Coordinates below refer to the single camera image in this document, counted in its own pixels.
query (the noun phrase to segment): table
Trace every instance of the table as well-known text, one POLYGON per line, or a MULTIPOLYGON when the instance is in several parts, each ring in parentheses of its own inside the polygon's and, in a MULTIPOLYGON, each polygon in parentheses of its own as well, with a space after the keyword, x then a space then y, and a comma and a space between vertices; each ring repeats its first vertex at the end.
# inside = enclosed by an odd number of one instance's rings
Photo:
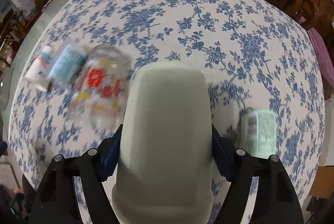
MULTIPOLYGON (((240 115, 253 109, 277 114, 278 156, 303 203, 322 151, 324 100, 319 66, 306 31, 263 0, 70 0, 41 36, 24 72, 43 46, 66 38, 91 46, 117 46, 132 59, 128 81, 142 66, 177 60, 200 69, 213 124, 236 140, 240 115)), ((113 131, 67 118, 70 90, 36 90, 21 79, 11 109, 9 140, 24 175, 35 187, 55 154, 81 155, 113 131)), ((75 178, 83 220, 89 216, 75 178)), ((107 195, 115 175, 105 183, 107 195)), ((214 167, 213 223, 226 192, 214 167)), ((251 216, 253 179, 242 223, 251 216)))

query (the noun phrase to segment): blue flower pattern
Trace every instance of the blue flower pattern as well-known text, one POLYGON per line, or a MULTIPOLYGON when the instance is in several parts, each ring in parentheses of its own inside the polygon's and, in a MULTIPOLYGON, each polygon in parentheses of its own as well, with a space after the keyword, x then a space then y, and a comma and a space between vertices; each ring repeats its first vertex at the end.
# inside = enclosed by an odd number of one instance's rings
MULTIPOLYGON (((132 58, 127 80, 156 61, 181 61, 201 69, 208 83, 213 123, 233 142, 248 108, 277 115, 277 154, 303 202, 322 151, 324 97, 319 66, 306 31, 263 0, 70 0, 45 31, 26 70, 46 44, 67 38, 91 46, 108 44, 132 58)), ((73 93, 42 93, 20 81, 11 112, 10 146, 25 176, 38 184, 52 157, 81 155, 113 131, 98 131, 67 118, 73 93)), ((225 181, 214 167, 213 223, 225 181)), ((255 199, 258 179, 250 190, 255 199)), ((104 183, 110 197, 114 176, 104 183)), ((80 180, 75 179, 82 217, 90 223, 80 180)), ((252 212, 247 207, 242 223, 252 212)))

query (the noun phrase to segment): purple tablecloth edge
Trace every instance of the purple tablecloth edge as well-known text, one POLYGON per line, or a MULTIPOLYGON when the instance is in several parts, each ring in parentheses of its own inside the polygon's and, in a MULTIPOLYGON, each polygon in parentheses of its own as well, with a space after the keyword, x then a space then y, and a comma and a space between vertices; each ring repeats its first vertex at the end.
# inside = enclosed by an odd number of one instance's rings
MULTIPOLYGON (((305 20, 306 19, 304 17, 301 17, 299 23, 302 23, 305 20)), ((315 28, 307 30, 307 34, 310 37, 311 44, 318 59, 320 73, 331 85, 331 87, 334 88, 334 68, 325 42, 315 28)))

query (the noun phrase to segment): plastic bag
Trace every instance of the plastic bag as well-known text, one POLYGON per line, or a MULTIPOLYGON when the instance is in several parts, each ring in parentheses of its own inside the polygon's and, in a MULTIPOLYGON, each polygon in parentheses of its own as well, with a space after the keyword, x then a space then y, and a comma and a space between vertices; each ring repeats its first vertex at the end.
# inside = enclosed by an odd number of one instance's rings
POLYGON ((23 12, 23 17, 26 20, 30 20, 36 10, 34 0, 19 0, 18 10, 23 12))

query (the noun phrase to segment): blue gripper pad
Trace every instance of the blue gripper pad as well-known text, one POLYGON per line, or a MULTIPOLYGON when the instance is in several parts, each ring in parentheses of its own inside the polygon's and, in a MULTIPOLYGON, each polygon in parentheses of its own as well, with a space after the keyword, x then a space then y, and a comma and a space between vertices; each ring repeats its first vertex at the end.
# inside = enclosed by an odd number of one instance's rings
POLYGON ((108 177, 112 176, 114 174, 115 168, 118 163, 118 158, 120 155, 120 147, 121 147, 121 134, 118 134, 118 131, 121 131, 121 129, 118 129, 115 132, 116 137, 115 141, 111 145, 110 150, 107 148, 104 149, 103 153, 101 153, 101 165, 97 168, 97 172, 99 175, 99 179, 104 182, 108 179, 108 177))
POLYGON ((221 176, 228 182, 235 179, 234 153, 236 149, 231 140, 219 135, 212 125, 212 155, 221 176))
POLYGON ((6 142, 1 142, 0 143, 0 156, 3 155, 3 153, 5 152, 5 150, 7 150, 7 143, 6 142))

